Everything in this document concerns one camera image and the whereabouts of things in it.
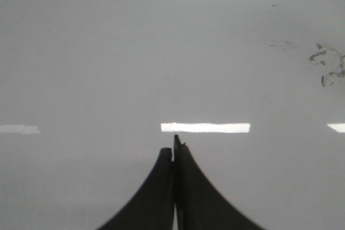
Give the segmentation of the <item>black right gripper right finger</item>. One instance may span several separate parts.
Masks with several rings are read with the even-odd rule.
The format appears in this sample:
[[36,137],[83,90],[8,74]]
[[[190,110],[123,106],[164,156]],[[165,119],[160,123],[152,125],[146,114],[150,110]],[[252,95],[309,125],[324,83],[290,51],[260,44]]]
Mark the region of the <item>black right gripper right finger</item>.
[[262,229],[217,191],[178,135],[174,163],[178,229]]

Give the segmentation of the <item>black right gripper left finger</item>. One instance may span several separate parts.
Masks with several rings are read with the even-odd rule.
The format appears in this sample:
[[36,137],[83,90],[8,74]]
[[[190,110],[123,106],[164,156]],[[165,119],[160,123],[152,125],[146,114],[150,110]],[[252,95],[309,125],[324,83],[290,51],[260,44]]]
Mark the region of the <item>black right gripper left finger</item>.
[[162,148],[152,170],[137,192],[99,229],[172,229],[173,187],[172,150]]

